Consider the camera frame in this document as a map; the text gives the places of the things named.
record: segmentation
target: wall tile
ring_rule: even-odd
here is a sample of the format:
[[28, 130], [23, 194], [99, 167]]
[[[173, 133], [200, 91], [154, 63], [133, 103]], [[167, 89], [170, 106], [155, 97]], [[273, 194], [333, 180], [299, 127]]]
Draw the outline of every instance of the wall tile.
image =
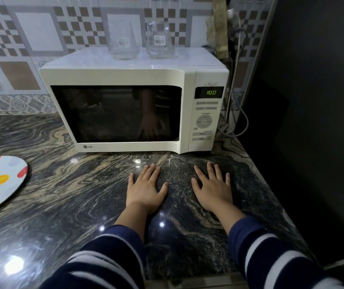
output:
[[[231, 0], [248, 31], [240, 37], [247, 45], [238, 92], [244, 93], [252, 72], [271, 2]], [[139, 46], [146, 45], [146, 23], [157, 19], [169, 24], [175, 46], [199, 47], [208, 44], [211, 16], [212, 0], [0, 0], [0, 112], [55, 112], [38, 69], [84, 47], [106, 47], [109, 19], [131, 20]], [[229, 38], [239, 38], [232, 28]]]

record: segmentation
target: granite countertop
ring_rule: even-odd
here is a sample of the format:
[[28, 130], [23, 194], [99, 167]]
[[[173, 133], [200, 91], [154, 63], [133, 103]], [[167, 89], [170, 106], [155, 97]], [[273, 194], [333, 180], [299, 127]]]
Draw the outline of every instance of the granite countertop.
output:
[[[161, 165], [170, 182], [146, 235], [148, 280], [236, 272], [227, 235], [202, 209], [190, 185], [194, 165], [218, 163], [231, 174], [234, 203], [312, 257], [256, 166], [236, 139], [217, 134], [212, 152], [77, 153], [58, 115], [0, 116], [0, 155], [29, 165], [21, 188], [0, 205], [0, 288], [36, 288], [84, 243], [112, 225], [125, 207], [127, 178]], [[14, 256], [23, 269], [8, 276]]]

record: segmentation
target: white microwave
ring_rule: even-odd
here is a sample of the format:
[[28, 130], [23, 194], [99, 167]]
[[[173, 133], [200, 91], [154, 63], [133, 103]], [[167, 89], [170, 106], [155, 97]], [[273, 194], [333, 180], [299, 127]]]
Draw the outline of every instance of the white microwave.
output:
[[229, 71], [204, 48], [115, 60], [89, 47], [39, 70], [79, 152], [212, 150]]

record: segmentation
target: navy striped shirt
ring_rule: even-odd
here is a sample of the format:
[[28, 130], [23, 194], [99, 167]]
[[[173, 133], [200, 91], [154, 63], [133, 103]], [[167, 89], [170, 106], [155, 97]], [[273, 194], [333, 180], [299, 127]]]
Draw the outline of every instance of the navy striped shirt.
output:
[[[250, 289], [344, 289], [252, 217], [233, 225], [228, 243]], [[40, 288], [144, 288], [145, 261], [140, 236], [131, 228], [114, 225], [73, 254]]]

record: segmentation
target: price sticker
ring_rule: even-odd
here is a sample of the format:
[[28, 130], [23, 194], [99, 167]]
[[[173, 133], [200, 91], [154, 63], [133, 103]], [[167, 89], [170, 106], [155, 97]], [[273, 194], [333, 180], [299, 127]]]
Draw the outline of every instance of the price sticker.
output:
[[129, 41], [127, 38], [119, 38], [118, 39], [118, 47], [119, 48], [129, 48]]
[[154, 41], [156, 46], [165, 46], [165, 35], [155, 35]]

